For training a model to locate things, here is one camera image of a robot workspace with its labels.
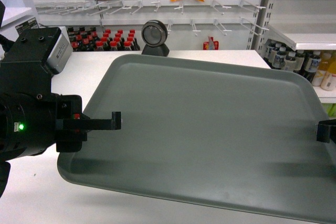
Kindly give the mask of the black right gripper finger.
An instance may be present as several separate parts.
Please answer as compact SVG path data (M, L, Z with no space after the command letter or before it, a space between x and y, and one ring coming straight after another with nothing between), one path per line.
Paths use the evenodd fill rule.
M330 143L330 141L335 143L335 126L335 119L320 121L318 123L316 140L323 143Z

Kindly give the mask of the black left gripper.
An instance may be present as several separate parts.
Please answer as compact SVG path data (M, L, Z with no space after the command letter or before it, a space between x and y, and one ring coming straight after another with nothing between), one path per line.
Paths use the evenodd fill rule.
M112 112L110 119L91 119L82 113L79 95L61 95L57 103L55 142L59 153L75 153L93 130L120 130L121 112Z

